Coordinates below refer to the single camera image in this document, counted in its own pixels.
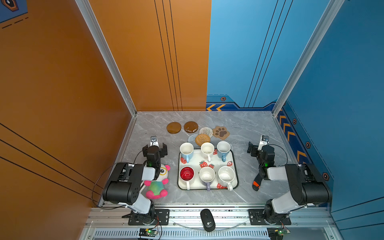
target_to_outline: colorful plush doll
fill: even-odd
[[[145,194],[148,199],[159,199],[168,195],[168,191],[164,189],[164,184],[168,183],[169,165],[161,165],[160,175],[155,181],[144,181],[145,186],[149,186],[149,191]]]

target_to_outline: glossy brown coaster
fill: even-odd
[[[214,136],[220,138],[221,140],[226,139],[229,136],[229,131],[226,127],[216,126],[214,129]]]
[[[171,122],[167,126],[167,131],[172,134],[178,133],[180,132],[180,130],[181,130],[181,124],[178,122]]]
[[[211,142],[211,138],[207,134],[199,134],[196,136],[195,142],[197,145],[201,146],[205,142]]]
[[[194,133],[196,132],[197,130],[199,129],[199,126],[197,123],[195,122],[187,122],[186,124],[184,124],[184,130],[187,132],[187,133]]]

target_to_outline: light blue mug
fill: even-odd
[[[193,156],[193,145],[189,142],[185,142],[180,146],[181,156],[189,162]]]
[[[226,141],[221,141],[217,144],[217,156],[221,158],[223,162],[226,161],[226,156],[228,155],[230,150],[231,145],[229,145],[229,143],[227,143]]]

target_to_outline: mug handle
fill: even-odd
[[[227,184],[227,188],[228,188],[229,191],[233,190],[232,184],[230,182]]]

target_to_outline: cup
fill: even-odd
[[[189,142],[185,142],[180,146],[181,156],[189,162],[193,156],[193,145]]]
[[[228,155],[230,150],[231,145],[229,145],[229,143],[227,143],[226,141],[221,141],[217,144],[217,156],[221,158],[223,162],[225,162],[226,156]]]
[[[201,156],[208,160],[208,162],[211,161],[211,158],[214,155],[215,146],[210,142],[205,142],[203,145],[201,145]]]
[[[183,167],[179,172],[180,179],[187,184],[187,190],[190,190],[190,184],[195,180],[195,171],[191,167]]]
[[[211,182],[215,179],[215,171],[210,167],[203,167],[199,177],[207,185],[207,191],[211,191]]]
[[[221,186],[227,187],[229,191],[233,190],[231,182],[235,179],[235,171],[227,166],[223,166],[218,170],[218,182]]]

